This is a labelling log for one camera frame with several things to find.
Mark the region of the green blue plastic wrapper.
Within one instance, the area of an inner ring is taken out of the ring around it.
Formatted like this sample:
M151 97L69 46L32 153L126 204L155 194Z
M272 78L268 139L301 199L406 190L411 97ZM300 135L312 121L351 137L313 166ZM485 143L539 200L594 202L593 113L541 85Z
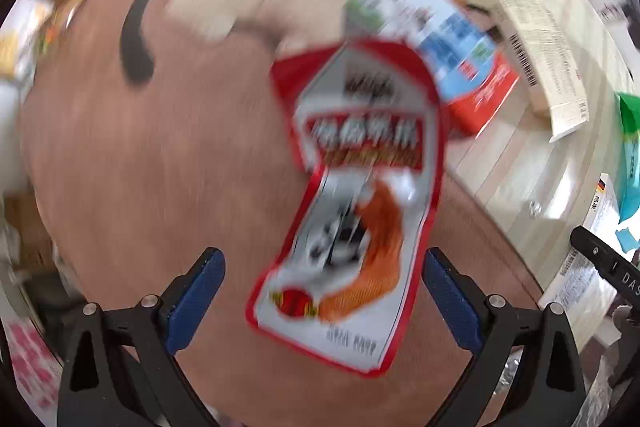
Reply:
M629 93L619 93L617 98L624 156L620 223L624 223L639 212L639 98Z

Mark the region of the cat pattern table mat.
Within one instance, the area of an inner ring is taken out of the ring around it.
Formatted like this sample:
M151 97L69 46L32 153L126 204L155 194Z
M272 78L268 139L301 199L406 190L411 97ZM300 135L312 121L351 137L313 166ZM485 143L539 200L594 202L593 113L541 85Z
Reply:
M256 331L244 309L308 183L272 62L341 38L347 0L86 0L21 110L43 224L104 308L161 291L207 246L227 277L179 361L200 397L249 426L422 426L463 371L425 289L390 369L363 378ZM533 306L620 155L634 92L588 0L544 0L567 36L589 120L558 142L519 83L476 139L451 139L431 234L486 291Z

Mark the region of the red white snack bag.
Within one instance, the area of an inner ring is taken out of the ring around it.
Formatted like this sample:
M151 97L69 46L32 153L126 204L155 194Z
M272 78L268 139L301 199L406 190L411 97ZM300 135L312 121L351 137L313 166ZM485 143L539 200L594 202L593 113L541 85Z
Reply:
M408 46L363 39L275 62L270 77L309 176L256 282L255 329L366 377L395 358L444 171L435 81Z

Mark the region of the pink floral bag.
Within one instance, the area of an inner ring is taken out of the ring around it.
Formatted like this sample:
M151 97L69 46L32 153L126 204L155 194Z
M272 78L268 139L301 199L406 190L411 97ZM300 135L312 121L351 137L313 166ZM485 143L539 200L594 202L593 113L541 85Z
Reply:
M58 404L62 367L26 320L4 323L17 388L38 410L52 411Z

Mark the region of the blue white milk carton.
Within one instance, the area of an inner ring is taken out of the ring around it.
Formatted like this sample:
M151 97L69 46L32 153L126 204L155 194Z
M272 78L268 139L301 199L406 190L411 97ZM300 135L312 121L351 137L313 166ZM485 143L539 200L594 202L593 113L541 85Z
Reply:
M396 41L413 49L434 77L452 123L478 135L518 81L489 35L491 17L456 0L348 0L347 35Z

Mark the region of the white printed leaflet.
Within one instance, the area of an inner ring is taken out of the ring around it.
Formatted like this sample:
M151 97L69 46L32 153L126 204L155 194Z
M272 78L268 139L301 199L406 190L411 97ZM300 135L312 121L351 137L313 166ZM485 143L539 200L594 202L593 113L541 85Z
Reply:
M623 254L615 235L618 221L614 183L607 173L601 173L582 225ZM570 247L561 268L539 299L538 307L544 309L549 303L559 303L572 326L577 349L582 351L597 332L616 294L617 291L601 279L594 265Z

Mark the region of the cream flat printed box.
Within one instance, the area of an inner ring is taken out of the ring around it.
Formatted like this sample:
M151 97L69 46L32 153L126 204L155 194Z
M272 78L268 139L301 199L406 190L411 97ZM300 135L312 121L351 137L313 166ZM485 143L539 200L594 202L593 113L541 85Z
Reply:
M564 32L544 0L471 0L488 9L506 55L528 86L532 111L550 121L550 141L589 121L586 90Z

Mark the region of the silver blister pill pack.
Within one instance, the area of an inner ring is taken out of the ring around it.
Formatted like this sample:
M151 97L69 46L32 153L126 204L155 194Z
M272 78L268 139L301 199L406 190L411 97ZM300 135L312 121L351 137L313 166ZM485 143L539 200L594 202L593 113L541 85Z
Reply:
M506 358L502 373L494 389L494 395L503 395L506 393L513 384L518 366L521 362L523 354L522 348L513 348L510 355Z

